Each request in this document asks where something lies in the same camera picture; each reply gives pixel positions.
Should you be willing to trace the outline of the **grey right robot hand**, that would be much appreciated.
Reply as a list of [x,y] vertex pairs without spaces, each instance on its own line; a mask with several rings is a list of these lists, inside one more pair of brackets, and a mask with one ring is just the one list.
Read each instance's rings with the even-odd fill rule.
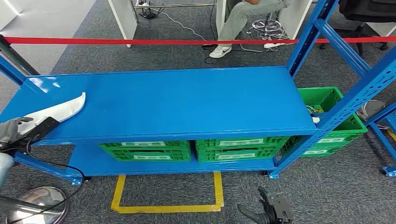
[[263,205],[263,213],[252,212],[242,204],[237,204],[237,208],[241,214],[248,217],[257,224],[274,224],[276,222],[276,216],[274,206],[269,202],[269,192],[262,186],[258,187],[258,191],[260,192],[260,196],[262,197],[262,199],[260,199],[260,202]]

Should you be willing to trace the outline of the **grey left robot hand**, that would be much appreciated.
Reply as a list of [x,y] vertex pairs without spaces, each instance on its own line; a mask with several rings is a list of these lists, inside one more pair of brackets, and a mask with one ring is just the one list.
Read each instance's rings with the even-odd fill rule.
[[10,145],[24,137],[18,130],[19,125],[33,121],[30,117],[17,117],[0,124],[0,148],[8,149]]

